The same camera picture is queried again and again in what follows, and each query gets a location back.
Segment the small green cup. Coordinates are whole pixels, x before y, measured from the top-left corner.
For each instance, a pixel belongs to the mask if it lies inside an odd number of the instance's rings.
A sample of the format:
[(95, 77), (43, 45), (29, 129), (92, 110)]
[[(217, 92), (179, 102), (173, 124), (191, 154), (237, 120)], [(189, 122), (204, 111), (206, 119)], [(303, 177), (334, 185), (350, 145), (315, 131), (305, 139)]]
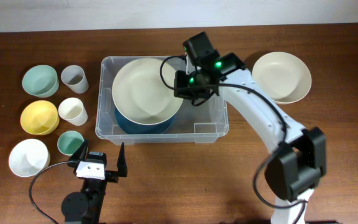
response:
[(83, 143), (83, 136), (77, 131), (64, 132), (57, 141), (58, 150), (67, 156), (71, 156)]

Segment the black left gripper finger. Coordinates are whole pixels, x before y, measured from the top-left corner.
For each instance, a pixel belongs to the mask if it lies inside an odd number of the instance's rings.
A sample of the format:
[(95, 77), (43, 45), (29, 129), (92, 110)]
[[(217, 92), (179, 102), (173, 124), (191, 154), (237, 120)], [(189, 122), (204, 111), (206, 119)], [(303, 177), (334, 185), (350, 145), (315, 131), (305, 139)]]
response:
[(121, 143), (121, 148), (119, 151), (119, 156), (117, 159), (117, 175), (119, 177), (127, 177), (128, 170), (126, 164), (126, 157), (125, 157), (125, 144)]
[(70, 156), (68, 160), (69, 167), (77, 167), (81, 161), (85, 160), (88, 152), (88, 140), (84, 140), (81, 146)]

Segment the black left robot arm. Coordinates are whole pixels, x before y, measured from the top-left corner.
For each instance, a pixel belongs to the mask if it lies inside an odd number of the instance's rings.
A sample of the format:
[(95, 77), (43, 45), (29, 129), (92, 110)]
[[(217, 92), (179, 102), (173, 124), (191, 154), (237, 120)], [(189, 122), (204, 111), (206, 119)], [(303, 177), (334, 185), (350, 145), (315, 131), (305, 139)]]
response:
[(87, 140), (70, 156), (68, 165), (74, 168), (74, 174), (83, 180), (83, 185), (79, 192), (68, 194), (62, 201), (65, 223), (98, 223), (107, 184), (127, 177), (124, 143), (119, 151), (117, 171), (106, 169), (106, 154), (90, 151)]

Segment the beige plate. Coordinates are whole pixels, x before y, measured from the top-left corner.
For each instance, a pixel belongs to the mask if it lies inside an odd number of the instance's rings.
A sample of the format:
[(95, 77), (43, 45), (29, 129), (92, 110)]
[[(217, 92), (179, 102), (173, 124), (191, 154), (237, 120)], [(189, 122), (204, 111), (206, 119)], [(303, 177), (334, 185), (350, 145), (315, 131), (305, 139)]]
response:
[(274, 102), (287, 105), (302, 100), (311, 90), (309, 68), (298, 57), (286, 52), (270, 52), (259, 58), (252, 76)]
[(174, 96), (176, 70), (157, 58), (141, 58), (125, 64), (112, 84), (112, 98), (128, 120), (154, 125), (172, 118), (183, 100)]

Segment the green bowl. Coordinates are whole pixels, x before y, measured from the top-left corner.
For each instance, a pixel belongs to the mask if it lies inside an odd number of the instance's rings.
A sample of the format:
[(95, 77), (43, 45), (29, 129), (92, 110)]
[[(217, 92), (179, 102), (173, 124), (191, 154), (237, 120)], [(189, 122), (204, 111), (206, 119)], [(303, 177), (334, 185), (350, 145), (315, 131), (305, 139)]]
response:
[(54, 95), (59, 87), (56, 70), (49, 65), (37, 65), (30, 68), (22, 79), (24, 91), (38, 98)]

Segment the yellow bowl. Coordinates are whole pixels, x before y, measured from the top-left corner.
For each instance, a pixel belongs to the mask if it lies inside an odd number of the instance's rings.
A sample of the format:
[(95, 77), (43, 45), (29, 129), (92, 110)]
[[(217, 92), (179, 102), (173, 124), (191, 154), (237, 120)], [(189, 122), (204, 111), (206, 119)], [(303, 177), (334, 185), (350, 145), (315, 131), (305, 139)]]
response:
[(33, 135), (47, 135), (56, 130), (60, 122), (56, 106), (46, 100), (38, 100), (26, 106), (21, 113), (22, 129)]

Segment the cream cup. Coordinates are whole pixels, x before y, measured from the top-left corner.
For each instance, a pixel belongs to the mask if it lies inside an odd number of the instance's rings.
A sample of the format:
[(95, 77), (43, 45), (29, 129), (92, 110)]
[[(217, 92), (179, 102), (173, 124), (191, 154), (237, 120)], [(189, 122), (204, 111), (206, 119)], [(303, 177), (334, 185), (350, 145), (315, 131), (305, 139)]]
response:
[(67, 98), (58, 107), (59, 116), (75, 126), (82, 126), (88, 120), (83, 102), (78, 98)]

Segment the grey cup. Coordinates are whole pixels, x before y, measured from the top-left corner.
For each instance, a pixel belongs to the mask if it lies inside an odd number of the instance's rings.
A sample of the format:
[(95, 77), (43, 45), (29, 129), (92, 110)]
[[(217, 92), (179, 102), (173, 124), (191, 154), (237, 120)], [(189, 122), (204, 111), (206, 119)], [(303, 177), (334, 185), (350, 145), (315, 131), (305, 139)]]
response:
[(70, 65), (64, 68), (61, 79), (67, 87), (77, 94), (85, 93), (89, 88), (85, 71), (78, 65)]

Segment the blue plate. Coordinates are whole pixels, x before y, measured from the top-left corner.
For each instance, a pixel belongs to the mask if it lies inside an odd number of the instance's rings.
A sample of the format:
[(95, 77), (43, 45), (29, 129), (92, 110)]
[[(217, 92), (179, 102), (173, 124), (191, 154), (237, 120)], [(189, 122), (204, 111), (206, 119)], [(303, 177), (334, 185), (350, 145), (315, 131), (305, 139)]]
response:
[(137, 124), (125, 118), (118, 109), (114, 111), (117, 124), (126, 134), (162, 134), (173, 124), (175, 117), (160, 124), (143, 125)]

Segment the clear plastic storage container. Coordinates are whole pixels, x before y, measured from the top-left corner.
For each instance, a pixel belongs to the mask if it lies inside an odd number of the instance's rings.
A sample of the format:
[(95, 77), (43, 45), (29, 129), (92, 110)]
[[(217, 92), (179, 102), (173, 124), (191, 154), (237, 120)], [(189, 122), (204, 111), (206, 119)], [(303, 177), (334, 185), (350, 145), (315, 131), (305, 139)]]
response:
[(227, 104), (219, 96), (212, 96), (200, 106), (184, 100), (170, 127), (162, 134), (127, 134), (116, 120), (112, 98), (112, 84), (118, 71), (139, 56), (107, 56), (101, 61), (98, 110), (95, 133), (100, 139), (115, 145), (142, 143), (214, 143), (229, 131)]

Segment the white bowl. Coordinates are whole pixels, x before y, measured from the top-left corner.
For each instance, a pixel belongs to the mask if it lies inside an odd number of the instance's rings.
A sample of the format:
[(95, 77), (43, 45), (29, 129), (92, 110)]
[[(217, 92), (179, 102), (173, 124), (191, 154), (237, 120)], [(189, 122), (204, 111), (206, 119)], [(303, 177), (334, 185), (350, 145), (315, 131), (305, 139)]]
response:
[(26, 139), (18, 143), (9, 155), (9, 168), (19, 177), (31, 177), (50, 164), (50, 153), (38, 139)]

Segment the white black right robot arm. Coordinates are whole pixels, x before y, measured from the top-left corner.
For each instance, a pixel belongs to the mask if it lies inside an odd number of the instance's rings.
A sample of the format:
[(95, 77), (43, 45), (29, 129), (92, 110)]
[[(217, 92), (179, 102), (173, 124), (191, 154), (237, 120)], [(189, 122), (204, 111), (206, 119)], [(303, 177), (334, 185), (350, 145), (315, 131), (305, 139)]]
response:
[(308, 201), (326, 174), (326, 136), (306, 129), (271, 100), (234, 53), (221, 56), (205, 32), (184, 41), (186, 70), (178, 70), (174, 95), (186, 100), (221, 96), (244, 117), (269, 155), (257, 168), (252, 187), (274, 209), (271, 223), (304, 223)]

